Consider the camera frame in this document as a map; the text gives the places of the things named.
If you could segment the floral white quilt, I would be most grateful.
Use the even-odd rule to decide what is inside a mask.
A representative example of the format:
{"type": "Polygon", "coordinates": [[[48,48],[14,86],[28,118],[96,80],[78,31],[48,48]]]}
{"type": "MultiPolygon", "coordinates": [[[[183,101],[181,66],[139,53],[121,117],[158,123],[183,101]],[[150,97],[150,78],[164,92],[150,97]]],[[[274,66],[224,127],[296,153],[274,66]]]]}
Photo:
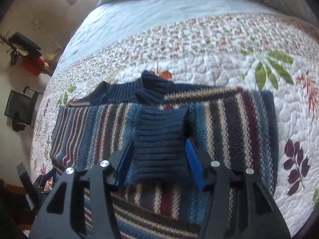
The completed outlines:
{"type": "Polygon", "coordinates": [[[275,201],[293,238],[318,238],[318,28],[249,0],[117,0],[68,42],[36,116],[31,177],[52,168],[58,110],[102,81],[144,70],[174,81],[273,93],[279,129],[275,201]]]}

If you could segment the striped knit sweater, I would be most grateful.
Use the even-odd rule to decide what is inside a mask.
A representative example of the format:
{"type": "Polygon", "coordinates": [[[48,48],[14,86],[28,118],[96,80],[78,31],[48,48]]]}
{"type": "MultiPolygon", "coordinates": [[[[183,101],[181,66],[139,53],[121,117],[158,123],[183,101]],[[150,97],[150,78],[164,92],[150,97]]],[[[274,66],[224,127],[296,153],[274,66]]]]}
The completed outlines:
{"type": "Polygon", "coordinates": [[[143,72],[125,84],[102,82],[59,109],[50,157],[62,171],[89,169],[129,140],[135,153],[112,196],[123,238],[196,238],[208,195],[194,184],[185,141],[235,171],[252,168],[270,193],[279,158],[270,91],[174,83],[143,72]]]}

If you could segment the red box on shelf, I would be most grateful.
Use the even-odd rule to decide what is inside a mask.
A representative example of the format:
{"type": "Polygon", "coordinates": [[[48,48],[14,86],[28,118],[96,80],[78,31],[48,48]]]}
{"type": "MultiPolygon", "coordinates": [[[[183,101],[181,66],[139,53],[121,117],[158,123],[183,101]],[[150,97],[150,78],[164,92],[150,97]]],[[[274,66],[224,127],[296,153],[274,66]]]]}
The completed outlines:
{"type": "Polygon", "coordinates": [[[45,61],[41,58],[35,58],[35,57],[23,57],[22,58],[22,66],[27,70],[29,73],[31,73],[34,76],[38,76],[41,73],[46,73],[47,68],[45,61]]]}

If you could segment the black item on shelf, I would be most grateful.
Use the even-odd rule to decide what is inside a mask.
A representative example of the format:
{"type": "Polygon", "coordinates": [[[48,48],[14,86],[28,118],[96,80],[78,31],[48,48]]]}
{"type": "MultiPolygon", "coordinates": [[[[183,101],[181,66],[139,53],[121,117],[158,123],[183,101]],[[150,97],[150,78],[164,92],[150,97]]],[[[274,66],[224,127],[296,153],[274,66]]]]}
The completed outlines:
{"type": "Polygon", "coordinates": [[[24,51],[27,51],[29,55],[34,56],[36,58],[40,58],[42,56],[41,48],[34,43],[32,40],[26,38],[19,32],[16,32],[8,39],[12,44],[20,46],[24,51]]]}

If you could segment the black folding chair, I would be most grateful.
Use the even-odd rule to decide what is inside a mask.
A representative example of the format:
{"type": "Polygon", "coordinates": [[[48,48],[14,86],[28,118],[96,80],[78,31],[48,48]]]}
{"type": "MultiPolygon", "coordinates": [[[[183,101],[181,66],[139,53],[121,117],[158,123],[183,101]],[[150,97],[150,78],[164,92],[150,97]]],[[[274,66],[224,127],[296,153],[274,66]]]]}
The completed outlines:
{"type": "Polygon", "coordinates": [[[12,120],[13,131],[18,133],[31,125],[39,95],[43,93],[29,85],[25,86],[22,93],[10,91],[4,115],[12,120]]]}

